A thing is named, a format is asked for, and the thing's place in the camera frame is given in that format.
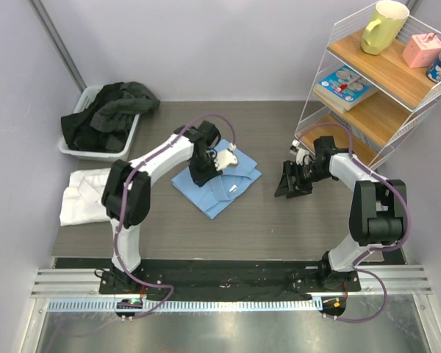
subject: metal floor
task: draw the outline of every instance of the metal floor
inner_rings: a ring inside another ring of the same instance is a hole
[[[365,317],[381,296],[348,298],[346,317]],[[429,353],[413,296],[390,296],[366,324],[324,319],[316,311],[160,314],[98,329],[112,313],[48,313],[40,353]]]
[[[262,176],[214,220],[209,220],[171,184],[186,165],[179,165],[152,189],[151,211],[142,224],[140,251],[146,258],[225,260],[317,260],[348,233],[351,192],[341,182],[316,184],[312,195],[275,199],[304,103],[299,101],[163,102],[152,117],[142,117],[130,158],[164,142],[196,116],[217,112],[232,119],[237,147],[258,162]],[[313,111],[320,103],[308,105]],[[230,140],[220,119],[211,121]],[[104,168],[81,161],[79,169]],[[54,256],[110,257],[109,223],[61,227]],[[376,254],[373,260],[381,259]]]

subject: shelf unit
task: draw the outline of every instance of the shelf unit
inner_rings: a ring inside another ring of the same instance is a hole
[[[338,121],[353,132],[354,152],[371,168],[381,165],[441,100],[441,82],[428,79],[426,68],[409,68],[401,56],[412,35],[434,32],[441,40],[441,32],[410,16],[387,49],[376,56],[366,54],[361,36],[374,7],[375,3],[334,25],[295,131],[297,137],[311,125]],[[313,87],[343,64],[372,82],[379,92],[341,113]],[[324,107],[304,116],[312,96]],[[313,152],[313,140],[321,135],[333,135],[339,147],[348,146],[346,134],[333,126],[312,130],[301,142]]]

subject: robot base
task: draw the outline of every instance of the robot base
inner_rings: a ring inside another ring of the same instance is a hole
[[[310,300],[313,293],[361,290],[356,272],[321,278],[320,263],[304,261],[143,260],[133,274],[143,281],[171,284],[170,300],[264,302]],[[101,276],[100,294],[141,294],[141,286],[117,269]],[[165,290],[146,288],[147,299]]]

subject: gray wall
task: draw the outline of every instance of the gray wall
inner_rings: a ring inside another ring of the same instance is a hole
[[[59,117],[79,92],[31,7],[0,0],[0,353],[15,352],[37,269],[48,263],[72,159]]]
[[[441,30],[441,0],[423,0],[415,16]],[[441,314],[441,103],[381,171],[407,184],[414,227],[406,254],[424,264]]]
[[[162,100],[305,99],[333,23],[374,0],[43,0],[88,85]]]

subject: yellow mug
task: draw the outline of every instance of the yellow mug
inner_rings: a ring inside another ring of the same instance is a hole
[[[400,2],[392,0],[378,2],[370,23],[362,34],[362,50],[372,55],[381,54],[397,37],[409,16],[408,7]]]

